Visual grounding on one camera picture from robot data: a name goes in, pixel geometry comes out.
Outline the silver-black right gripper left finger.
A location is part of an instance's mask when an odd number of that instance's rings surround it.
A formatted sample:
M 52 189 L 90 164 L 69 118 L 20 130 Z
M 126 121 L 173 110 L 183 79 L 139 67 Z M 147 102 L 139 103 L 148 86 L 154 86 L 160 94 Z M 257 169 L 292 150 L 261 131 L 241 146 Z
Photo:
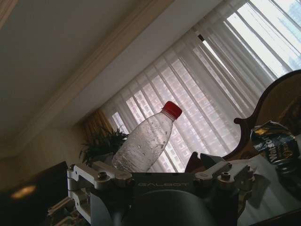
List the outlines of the silver-black right gripper left finger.
M 89 167 L 83 163 L 71 165 L 67 170 L 68 196 L 75 201 L 76 210 L 84 217 L 91 219 L 90 204 L 87 194 L 82 189 L 103 191 L 115 184 L 127 188 L 134 184 L 131 173 L 118 170 L 101 161 L 92 163 Z

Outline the silver-black right gripper right finger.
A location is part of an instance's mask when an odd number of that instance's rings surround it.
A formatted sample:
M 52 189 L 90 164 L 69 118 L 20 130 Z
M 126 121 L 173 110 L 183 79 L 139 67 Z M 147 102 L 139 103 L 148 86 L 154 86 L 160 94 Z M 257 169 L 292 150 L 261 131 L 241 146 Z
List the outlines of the silver-black right gripper right finger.
M 220 156 L 201 154 L 206 170 L 196 172 L 195 179 L 203 187 L 216 183 L 221 189 L 251 189 L 256 167 L 249 160 L 225 161 Z

